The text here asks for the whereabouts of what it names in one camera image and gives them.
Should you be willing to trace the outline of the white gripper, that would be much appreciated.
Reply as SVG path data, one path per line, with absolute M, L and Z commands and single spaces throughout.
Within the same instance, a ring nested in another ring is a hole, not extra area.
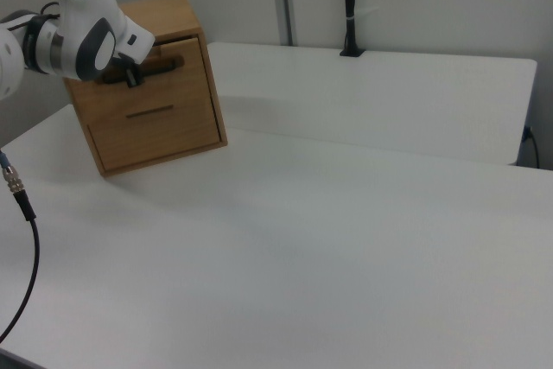
M 141 64 L 155 43 L 155 37 L 124 13 L 120 13 L 119 24 L 115 28 L 116 46 L 112 58 L 114 67 L 124 70 L 129 88 L 140 86 L 144 80 Z

